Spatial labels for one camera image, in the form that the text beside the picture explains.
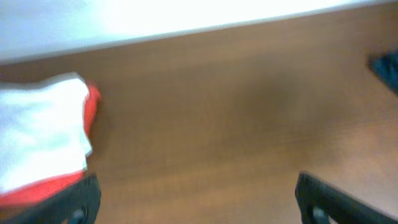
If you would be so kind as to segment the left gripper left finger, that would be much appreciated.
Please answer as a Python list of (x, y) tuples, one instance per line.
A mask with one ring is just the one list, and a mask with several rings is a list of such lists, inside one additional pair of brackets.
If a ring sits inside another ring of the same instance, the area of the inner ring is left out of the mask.
[(100, 185), (93, 174), (1, 224), (94, 224), (100, 203)]

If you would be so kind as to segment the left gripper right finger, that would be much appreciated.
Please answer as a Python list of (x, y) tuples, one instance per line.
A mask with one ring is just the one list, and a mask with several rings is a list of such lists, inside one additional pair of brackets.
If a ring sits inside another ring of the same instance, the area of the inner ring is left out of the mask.
[(313, 174), (301, 171), (295, 198), (304, 224), (397, 224), (397, 220), (351, 197)]

